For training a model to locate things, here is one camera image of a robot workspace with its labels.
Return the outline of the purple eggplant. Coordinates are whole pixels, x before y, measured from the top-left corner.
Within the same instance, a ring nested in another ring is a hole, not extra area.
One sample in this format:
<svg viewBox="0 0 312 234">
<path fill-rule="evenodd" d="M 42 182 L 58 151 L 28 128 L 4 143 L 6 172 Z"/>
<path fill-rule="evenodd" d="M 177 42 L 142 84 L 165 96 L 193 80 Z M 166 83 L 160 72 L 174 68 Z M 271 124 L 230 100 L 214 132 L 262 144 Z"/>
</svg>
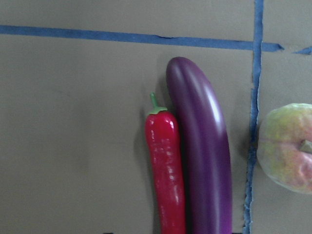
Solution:
<svg viewBox="0 0 312 234">
<path fill-rule="evenodd" d="M 169 61 L 166 80 L 183 137 L 192 233 L 230 234 L 231 159 L 214 89 L 201 69 L 184 57 Z"/>
</svg>

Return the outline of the pink-green peach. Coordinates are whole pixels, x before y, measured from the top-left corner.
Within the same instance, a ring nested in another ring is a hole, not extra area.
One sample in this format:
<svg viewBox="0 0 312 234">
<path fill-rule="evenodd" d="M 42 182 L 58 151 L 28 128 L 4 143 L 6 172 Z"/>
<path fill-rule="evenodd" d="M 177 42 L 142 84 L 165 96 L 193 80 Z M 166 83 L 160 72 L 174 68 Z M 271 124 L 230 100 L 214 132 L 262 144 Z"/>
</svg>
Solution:
<svg viewBox="0 0 312 234">
<path fill-rule="evenodd" d="M 292 103 L 261 122 L 257 159 L 264 173 L 293 192 L 312 193 L 312 106 Z"/>
</svg>

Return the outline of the red chili pepper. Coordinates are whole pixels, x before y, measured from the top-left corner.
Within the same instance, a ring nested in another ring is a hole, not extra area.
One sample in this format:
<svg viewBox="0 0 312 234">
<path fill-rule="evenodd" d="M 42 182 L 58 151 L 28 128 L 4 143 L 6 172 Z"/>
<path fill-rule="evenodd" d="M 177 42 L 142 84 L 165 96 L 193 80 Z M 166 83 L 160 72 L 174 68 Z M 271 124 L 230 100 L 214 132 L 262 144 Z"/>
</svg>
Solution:
<svg viewBox="0 0 312 234">
<path fill-rule="evenodd" d="M 178 123 L 150 94 L 152 110 L 145 121 L 156 202 L 163 234 L 185 234 L 185 192 Z"/>
</svg>

